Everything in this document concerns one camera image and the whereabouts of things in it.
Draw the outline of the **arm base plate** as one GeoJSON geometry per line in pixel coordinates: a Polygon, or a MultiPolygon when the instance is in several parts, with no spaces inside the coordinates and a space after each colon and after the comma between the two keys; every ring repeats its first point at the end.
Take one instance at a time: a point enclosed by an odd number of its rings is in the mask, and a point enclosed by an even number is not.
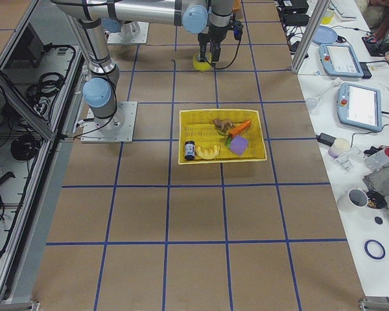
{"type": "Polygon", "coordinates": [[[86,122],[84,125],[85,134],[80,136],[83,143],[131,143],[134,135],[135,121],[137,115],[136,101],[122,101],[117,104],[117,113],[108,125],[102,129],[104,123],[97,121],[86,122]]]}
{"type": "Polygon", "coordinates": [[[139,45],[146,44],[149,23],[133,21],[125,23],[119,32],[108,34],[108,45],[139,45]]]}

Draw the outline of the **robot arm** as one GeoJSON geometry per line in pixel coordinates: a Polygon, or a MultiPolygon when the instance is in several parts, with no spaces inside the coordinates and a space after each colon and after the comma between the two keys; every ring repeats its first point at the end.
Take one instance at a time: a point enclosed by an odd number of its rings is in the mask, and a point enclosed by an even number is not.
{"type": "Polygon", "coordinates": [[[76,25],[89,56],[91,78],[82,89],[84,99],[93,113],[97,129],[113,131],[121,127],[124,117],[118,112],[116,87],[119,68],[112,60],[102,21],[77,19],[76,25]]]}
{"type": "Polygon", "coordinates": [[[210,46],[211,63],[220,58],[220,44],[229,31],[236,40],[242,38],[242,24],[232,13],[233,1],[53,1],[66,15],[77,20],[79,37],[95,66],[111,66],[112,59],[102,20],[139,21],[183,27],[196,34],[200,61],[206,60],[210,46]]]}

